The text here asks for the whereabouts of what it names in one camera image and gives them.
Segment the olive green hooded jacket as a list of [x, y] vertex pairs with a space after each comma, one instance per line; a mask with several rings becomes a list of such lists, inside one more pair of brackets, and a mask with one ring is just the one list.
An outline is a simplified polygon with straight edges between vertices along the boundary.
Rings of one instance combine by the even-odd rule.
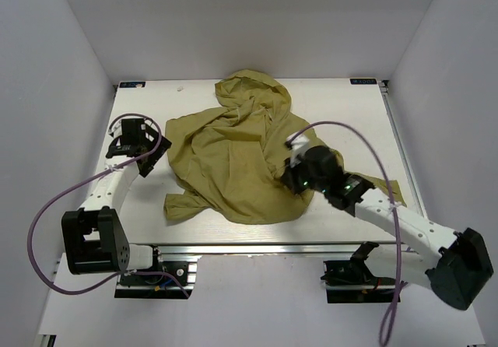
[[166, 218], [185, 221], [205, 209], [233, 223], [273, 224], [300, 218], [314, 193], [294, 195], [280, 181], [284, 143], [307, 121], [291, 111], [284, 85], [249, 69], [215, 84], [218, 107], [170, 119], [165, 134], [181, 194], [167, 194]]

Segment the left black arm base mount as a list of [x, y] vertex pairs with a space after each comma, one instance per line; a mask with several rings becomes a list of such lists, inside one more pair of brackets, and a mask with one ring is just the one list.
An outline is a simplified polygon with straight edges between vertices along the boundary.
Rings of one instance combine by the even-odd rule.
[[186, 300], [193, 292], [198, 254], [182, 254], [153, 247], [150, 268], [139, 269], [144, 275], [120, 276], [114, 291], [116, 299]]

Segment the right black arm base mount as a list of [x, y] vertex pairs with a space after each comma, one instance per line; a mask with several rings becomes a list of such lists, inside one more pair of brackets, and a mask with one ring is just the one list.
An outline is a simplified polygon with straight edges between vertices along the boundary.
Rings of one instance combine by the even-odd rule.
[[394, 299], [394, 278], [376, 277], [366, 266], [366, 259], [379, 246], [364, 242], [350, 258], [324, 262], [321, 281], [328, 304], [390, 303]]

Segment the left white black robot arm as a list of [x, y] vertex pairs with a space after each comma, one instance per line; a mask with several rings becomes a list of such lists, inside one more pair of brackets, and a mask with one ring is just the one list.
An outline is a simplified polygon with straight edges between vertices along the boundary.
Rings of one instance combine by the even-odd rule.
[[119, 213], [137, 177], [146, 178], [170, 148], [153, 121], [121, 116], [110, 125], [112, 141], [104, 175], [81, 206], [61, 219], [65, 253], [73, 275], [137, 270], [146, 283], [158, 283], [164, 264], [149, 245], [130, 244]]

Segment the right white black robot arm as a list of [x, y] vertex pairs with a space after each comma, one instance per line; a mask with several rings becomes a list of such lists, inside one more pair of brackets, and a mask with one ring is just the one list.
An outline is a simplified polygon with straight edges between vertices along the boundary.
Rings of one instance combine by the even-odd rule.
[[493, 266], [480, 233], [458, 232], [394, 205], [388, 195], [365, 177], [345, 172], [335, 154], [324, 145], [288, 143], [281, 182], [295, 195], [323, 194], [335, 209], [371, 223], [385, 232], [400, 234], [412, 253], [365, 242], [350, 258], [353, 278], [362, 284], [376, 277], [394, 278], [431, 289], [448, 306], [467, 310], [493, 276]]

